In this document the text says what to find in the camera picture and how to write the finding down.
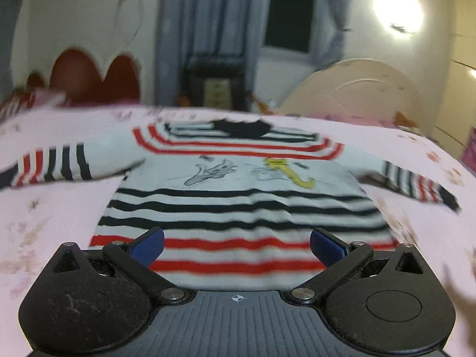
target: sweater cuff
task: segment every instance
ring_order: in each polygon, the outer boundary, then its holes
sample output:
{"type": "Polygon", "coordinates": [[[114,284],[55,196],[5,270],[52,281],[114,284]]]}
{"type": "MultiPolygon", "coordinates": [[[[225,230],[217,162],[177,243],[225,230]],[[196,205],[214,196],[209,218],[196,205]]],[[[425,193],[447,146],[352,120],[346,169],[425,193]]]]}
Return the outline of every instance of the sweater cuff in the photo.
{"type": "Polygon", "coordinates": [[[8,168],[2,172],[0,172],[0,189],[10,187],[11,182],[18,174],[18,164],[15,164],[11,168],[8,168]]]}
{"type": "Polygon", "coordinates": [[[456,197],[454,197],[451,193],[449,193],[445,188],[440,185],[438,190],[443,203],[454,212],[459,212],[461,210],[458,201],[456,201],[456,197]]]}

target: gray ribbed plate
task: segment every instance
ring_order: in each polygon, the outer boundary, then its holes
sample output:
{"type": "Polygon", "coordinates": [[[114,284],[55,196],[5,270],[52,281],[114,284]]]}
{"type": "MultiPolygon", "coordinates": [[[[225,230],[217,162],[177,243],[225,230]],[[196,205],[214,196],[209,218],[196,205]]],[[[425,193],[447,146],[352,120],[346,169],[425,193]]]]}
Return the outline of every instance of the gray ribbed plate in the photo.
{"type": "MultiPolygon", "coordinates": [[[[277,291],[197,292],[161,309],[126,346],[98,357],[364,357],[342,343],[310,307],[285,303],[277,291]]],[[[444,356],[433,352],[428,357],[444,356]]]]}

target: striped sweater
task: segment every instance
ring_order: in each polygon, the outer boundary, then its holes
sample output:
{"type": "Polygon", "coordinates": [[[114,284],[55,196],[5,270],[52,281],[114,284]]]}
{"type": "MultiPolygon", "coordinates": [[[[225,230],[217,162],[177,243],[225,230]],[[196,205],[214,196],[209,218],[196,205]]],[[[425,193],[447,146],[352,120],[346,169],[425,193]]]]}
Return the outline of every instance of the striped sweater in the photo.
{"type": "Polygon", "coordinates": [[[371,176],[422,202],[458,204],[432,180],[318,134],[263,121],[151,124],[95,142],[38,149],[0,187],[125,173],[91,248],[164,229],[151,268],[183,287],[289,288],[323,266],[309,234],[392,249],[390,229],[358,182],[371,176]]]}

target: blue curtain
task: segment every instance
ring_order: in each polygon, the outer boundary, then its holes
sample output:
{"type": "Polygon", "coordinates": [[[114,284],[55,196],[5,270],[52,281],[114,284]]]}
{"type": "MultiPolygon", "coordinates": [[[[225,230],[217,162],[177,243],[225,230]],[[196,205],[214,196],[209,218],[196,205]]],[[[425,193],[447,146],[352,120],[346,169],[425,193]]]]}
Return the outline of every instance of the blue curtain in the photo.
{"type": "Polygon", "coordinates": [[[0,0],[0,102],[13,88],[10,70],[11,47],[23,0],[0,0]]]}
{"type": "Polygon", "coordinates": [[[352,0],[315,0],[313,63],[321,70],[342,60],[349,5],[352,0]]]}
{"type": "Polygon", "coordinates": [[[263,0],[162,0],[155,61],[155,103],[173,106],[192,53],[242,55],[252,90],[261,43],[263,0]]]}

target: dark window pane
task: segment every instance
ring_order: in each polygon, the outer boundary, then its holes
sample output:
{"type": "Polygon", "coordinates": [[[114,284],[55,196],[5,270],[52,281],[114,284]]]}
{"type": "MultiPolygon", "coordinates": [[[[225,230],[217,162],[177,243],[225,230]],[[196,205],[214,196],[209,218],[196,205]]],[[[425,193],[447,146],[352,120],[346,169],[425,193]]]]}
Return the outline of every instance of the dark window pane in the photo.
{"type": "Polygon", "coordinates": [[[267,46],[309,52],[314,0],[271,0],[267,46]]]}

